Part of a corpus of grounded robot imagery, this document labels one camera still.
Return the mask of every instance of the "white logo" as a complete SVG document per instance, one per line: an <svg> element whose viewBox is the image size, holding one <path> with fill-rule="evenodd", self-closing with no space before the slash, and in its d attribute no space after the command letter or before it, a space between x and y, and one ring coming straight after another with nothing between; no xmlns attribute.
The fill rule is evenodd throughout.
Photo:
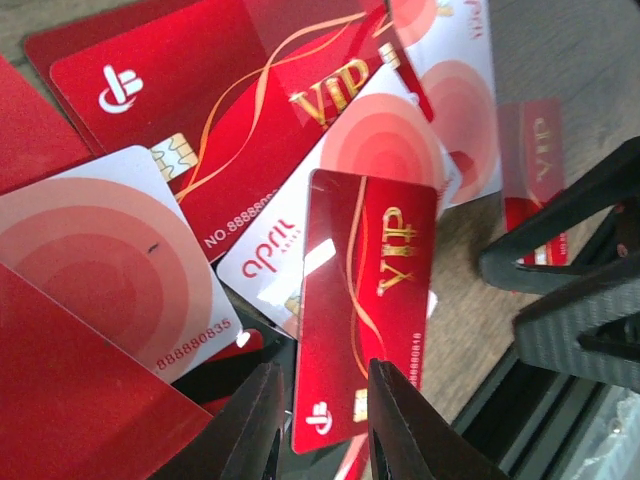
<svg viewBox="0 0 640 480"><path fill-rule="evenodd" d="M333 425L333 419L331 418L331 412L327 409L325 402L316 403L313 406L313 413L311 417L307 417L307 423L309 425L316 426L316 432L320 435L326 435L331 430Z"/></svg>
<svg viewBox="0 0 640 480"><path fill-rule="evenodd" d="M107 79L108 88L105 88L98 97L100 107L107 113L124 113L131 108L136 100L135 94L142 90L144 83L136 76L133 70L125 70L116 74L111 65L106 65L103 70L104 78ZM107 94L111 92L116 100L116 104L107 101Z"/></svg>

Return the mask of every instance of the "vip card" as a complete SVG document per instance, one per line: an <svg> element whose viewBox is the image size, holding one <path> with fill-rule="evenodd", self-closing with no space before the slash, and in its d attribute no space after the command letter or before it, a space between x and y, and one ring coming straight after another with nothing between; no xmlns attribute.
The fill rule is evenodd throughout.
<svg viewBox="0 0 640 480"><path fill-rule="evenodd" d="M293 450L367 432L367 374L393 362L420 387L437 193L317 170L310 186Z"/></svg>
<svg viewBox="0 0 640 480"><path fill-rule="evenodd" d="M430 115L390 25L382 3L200 0L56 61L51 77L104 151L154 152L212 261L384 62Z"/></svg>
<svg viewBox="0 0 640 480"><path fill-rule="evenodd" d="M462 172L455 204L501 188L488 0L390 3L394 27L433 108L432 126Z"/></svg>
<svg viewBox="0 0 640 480"><path fill-rule="evenodd" d="M0 262L167 382L242 329L142 147L1 196Z"/></svg>
<svg viewBox="0 0 640 480"><path fill-rule="evenodd" d="M294 337L309 176L317 168L433 186L440 211L461 183L412 93L381 67L217 267L224 283Z"/></svg>
<svg viewBox="0 0 640 480"><path fill-rule="evenodd" d="M505 227L511 231L565 187L562 112L557 99L502 105L498 110ZM567 234L522 258L524 265L566 265Z"/></svg>
<svg viewBox="0 0 640 480"><path fill-rule="evenodd" d="M102 156L108 152L98 143L56 87L50 75L52 65L62 58L156 20L196 1L142 0L27 37L24 50L29 61L95 155Z"/></svg>

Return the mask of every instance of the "logo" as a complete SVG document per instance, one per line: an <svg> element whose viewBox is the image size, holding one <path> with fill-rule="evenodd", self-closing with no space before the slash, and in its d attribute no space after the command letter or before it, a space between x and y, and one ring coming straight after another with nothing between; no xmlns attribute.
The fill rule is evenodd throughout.
<svg viewBox="0 0 640 480"><path fill-rule="evenodd" d="M484 34L484 21L482 19L482 0L464 0L465 5L471 7L469 18L469 32L471 39L476 40Z"/></svg>
<svg viewBox="0 0 640 480"><path fill-rule="evenodd" d="M260 270L267 269L276 273L278 269L272 264L273 254L280 250L280 253L287 253L293 242L301 234L299 228L294 224L288 224L284 220L278 222L267 234L268 242L261 243L256 247L255 257L247 260L242 265L242 273L247 278L255 278Z"/></svg>
<svg viewBox="0 0 640 480"><path fill-rule="evenodd" d="M347 107L347 104L353 100L353 97L355 97L360 88L362 88L367 78L369 78L369 66L367 62L355 58L324 80L311 85L309 90L315 94L315 105L307 98L308 92L294 93L289 98L289 102L300 105L311 118L326 130L329 128L329 123L335 120ZM329 92L332 103L331 106L325 105L324 103L325 91Z"/></svg>
<svg viewBox="0 0 640 480"><path fill-rule="evenodd" d="M313 413L306 419L307 425L315 425L319 435L326 435L331 430L333 419L331 412L327 408L326 402L316 403L313 406Z"/></svg>
<svg viewBox="0 0 640 480"><path fill-rule="evenodd" d="M142 90L144 83L136 76L133 70L125 70L116 74L111 65L105 65L102 69L104 78L107 80L105 88L98 97L100 108L111 114L124 113L131 108L136 100L135 94ZM115 103L107 100L107 95L111 93Z"/></svg>
<svg viewBox="0 0 640 480"><path fill-rule="evenodd" d="M382 217L382 260L380 261L380 273L384 274L385 278L378 282L379 297L403 280L415 280L413 272L404 273L396 268L393 265L393 258L415 256L416 249L410 243L417 235L418 233L411 228L411 225L405 226L402 212L398 207L387 208Z"/></svg>
<svg viewBox="0 0 640 480"><path fill-rule="evenodd" d="M536 118L533 123L533 134L536 149L536 181L540 183L549 170L551 170L551 161L546 158L553 149L551 130L543 117Z"/></svg>

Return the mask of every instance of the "red logo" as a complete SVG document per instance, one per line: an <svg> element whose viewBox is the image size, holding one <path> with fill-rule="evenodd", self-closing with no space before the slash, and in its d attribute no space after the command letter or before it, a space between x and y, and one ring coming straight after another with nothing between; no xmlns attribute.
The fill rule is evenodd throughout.
<svg viewBox="0 0 640 480"><path fill-rule="evenodd" d="M482 19L482 0L464 0L465 5L471 6L469 30L471 39L476 40L484 34L484 21Z"/></svg>
<svg viewBox="0 0 640 480"><path fill-rule="evenodd" d="M254 278L264 268L276 273L278 269L271 263L271 258L278 250L280 253L286 253L300 233L300 229L296 228L295 225L290 225L284 220L278 220L267 234L267 240L269 241L258 245L254 258L247 260L242 265L244 276Z"/></svg>

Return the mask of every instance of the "white card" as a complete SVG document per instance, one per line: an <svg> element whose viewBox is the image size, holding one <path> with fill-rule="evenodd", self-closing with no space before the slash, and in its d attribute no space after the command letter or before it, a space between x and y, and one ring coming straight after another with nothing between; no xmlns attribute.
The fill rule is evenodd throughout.
<svg viewBox="0 0 640 480"><path fill-rule="evenodd" d="M398 36L463 175L454 203L502 188L488 0L391 2Z"/></svg>
<svg viewBox="0 0 640 480"><path fill-rule="evenodd" d="M446 202L455 194L461 180L459 172L442 145L434 139L429 123L413 100L413 96L395 71L388 65L383 65L220 261L217 268L220 279L276 325L288 328L285 323L289 323L288 320L297 316L297 297L300 295L302 284L303 239L308 209L309 176L314 169L326 168L341 171L352 169L350 173L365 175L380 173L378 176L406 180L407 177L404 175L411 176L414 172L405 174L402 169L394 170L393 168L387 170L382 168L379 171L375 168L367 170L368 166L362 163L363 159L368 158L367 152L360 157L358 152L362 152L365 148L373 149L375 160L375 149L379 145L382 149L379 158L382 159L394 158L396 153L394 148L397 148L400 153L395 158L409 157L413 160L414 157L419 158L419 155L415 155L417 151L424 155L422 161L432 162L433 157L429 157L427 147L411 151L408 150L407 145L410 145L410 142L418 142L419 145L419 142L436 142L435 147L430 148L437 150L435 159L440 162L439 165L416 166L416 170L424 168L424 171L418 172L418 176L413 176L412 179L425 178L425 182L428 182L433 178L435 170L441 179L440 187L445 188L442 192L441 204L446 205ZM371 105L370 101L375 104L375 113L367 117L366 112ZM385 106L389 107L390 113L385 111ZM373 144L367 145L367 139L359 136L360 127L357 126L358 121L354 118L358 112L362 112L365 126L371 126L371 129L367 129L369 133L375 132L376 128L380 132L378 137L374 135L371 139ZM413 132L412 125L418 123L418 116L423 118L424 123L419 123L420 130ZM405 117L410 118L411 121L405 121ZM391 127L386 128L391 131L391 135L397 133L393 131L397 123L400 123L400 128L404 129L404 132L398 133L396 138L385 137L385 121L392 123ZM355 152L353 149L349 151L352 144L345 133L349 129L357 137L354 137L353 141L359 142ZM417 134L424 135L426 139L417 139ZM344 152L345 156L338 161L333 154L340 152ZM424 172L427 172L426 176L419 177Z"/></svg>
<svg viewBox="0 0 640 480"><path fill-rule="evenodd" d="M0 262L166 382L242 331L143 147L0 197Z"/></svg>

